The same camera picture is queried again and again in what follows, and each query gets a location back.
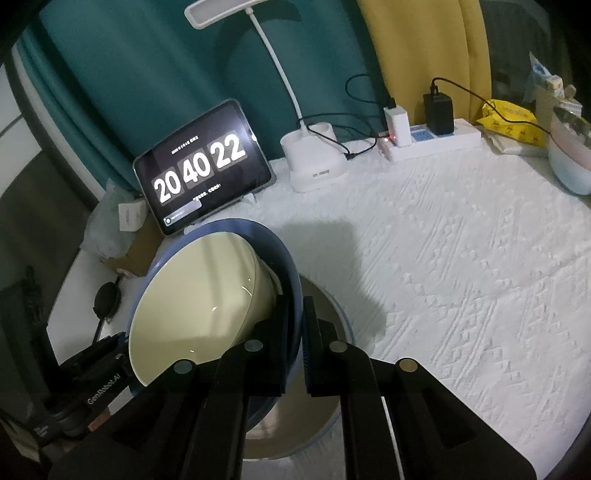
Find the tablet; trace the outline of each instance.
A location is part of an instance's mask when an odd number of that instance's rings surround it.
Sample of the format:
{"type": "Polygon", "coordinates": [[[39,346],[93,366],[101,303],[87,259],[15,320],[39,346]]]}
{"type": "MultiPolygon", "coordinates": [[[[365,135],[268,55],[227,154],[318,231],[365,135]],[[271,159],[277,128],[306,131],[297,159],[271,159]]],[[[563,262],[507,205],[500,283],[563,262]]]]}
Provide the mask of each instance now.
{"type": "Polygon", "coordinates": [[[236,100],[226,100],[136,158],[134,172],[167,236],[275,180],[236,100]]]}

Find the lamp head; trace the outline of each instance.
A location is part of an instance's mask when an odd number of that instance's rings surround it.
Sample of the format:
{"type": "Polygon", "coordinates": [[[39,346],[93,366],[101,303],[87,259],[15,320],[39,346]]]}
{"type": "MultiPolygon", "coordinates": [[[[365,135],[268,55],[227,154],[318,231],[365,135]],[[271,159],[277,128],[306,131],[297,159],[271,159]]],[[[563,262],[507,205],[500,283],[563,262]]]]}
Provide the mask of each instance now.
{"type": "Polygon", "coordinates": [[[236,12],[267,0],[199,0],[185,8],[185,17],[193,28],[201,30],[236,12]]]}

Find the lamp base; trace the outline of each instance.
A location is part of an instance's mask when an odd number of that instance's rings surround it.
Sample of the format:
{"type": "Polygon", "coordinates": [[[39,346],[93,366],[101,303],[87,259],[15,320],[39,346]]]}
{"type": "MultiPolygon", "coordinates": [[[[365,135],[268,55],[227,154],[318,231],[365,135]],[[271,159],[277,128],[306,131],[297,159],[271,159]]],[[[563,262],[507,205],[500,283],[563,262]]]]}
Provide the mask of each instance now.
{"type": "MultiPolygon", "coordinates": [[[[310,126],[333,140],[335,132],[328,123],[310,126]]],[[[349,165],[340,148],[311,132],[295,130],[283,136],[281,146],[290,168],[290,183],[296,192],[308,192],[346,178],[349,165]]]]}

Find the white tablecloth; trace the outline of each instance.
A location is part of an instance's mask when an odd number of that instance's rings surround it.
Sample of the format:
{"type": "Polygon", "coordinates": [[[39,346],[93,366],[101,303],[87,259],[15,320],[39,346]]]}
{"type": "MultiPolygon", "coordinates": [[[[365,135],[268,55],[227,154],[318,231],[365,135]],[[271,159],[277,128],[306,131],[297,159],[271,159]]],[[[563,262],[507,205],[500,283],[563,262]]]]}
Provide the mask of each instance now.
{"type": "MultiPolygon", "coordinates": [[[[212,220],[242,217],[283,240],[344,308],[375,358],[417,359],[543,478],[591,411],[591,210],[548,161],[480,148],[390,164],[377,149],[348,179],[277,183],[212,220]]],[[[340,423],[243,478],[344,478],[340,423]]]]}

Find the blue bowl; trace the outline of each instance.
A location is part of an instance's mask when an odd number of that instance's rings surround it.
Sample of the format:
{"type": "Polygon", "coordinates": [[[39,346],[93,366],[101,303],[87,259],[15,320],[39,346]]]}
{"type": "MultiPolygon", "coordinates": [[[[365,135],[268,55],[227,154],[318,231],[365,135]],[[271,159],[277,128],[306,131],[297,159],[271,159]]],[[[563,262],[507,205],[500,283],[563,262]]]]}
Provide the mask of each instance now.
{"type": "MultiPolygon", "coordinates": [[[[287,318],[288,331],[287,341],[285,343],[287,345],[285,356],[287,359],[287,371],[285,372],[285,376],[287,377],[288,384],[291,383],[291,380],[296,374],[296,369],[293,367],[294,364],[296,364],[298,350],[300,348],[302,317],[304,311],[300,277],[296,269],[296,264],[279,237],[267,227],[251,220],[242,218],[216,220],[215,222],[202,225],[177,239],[166,253],[158,259],[144,279],[139,295],[137,295],[131,310],[131,317],[129,318],[129,323],[127,325],[127,337],[129,337],[131,322],[139,305],[139,301],[159,270],[183,247],[186,247],[189,243],[198,238],[214,232],[233,232],[243,237],[244,240],[251,244],[259,258],[263,260],[263,262],[265,262],[279,278],[283,295],[286,295],[290,302],[290,308],[288,311],[293,312],[293,315],[288,315],[287,318]]],[[[277,400],[278,399],[274,397],[251,397],[248,407],[247,428],[251,429],[259,423],[265,415],[269,413],[277,400]]]]}

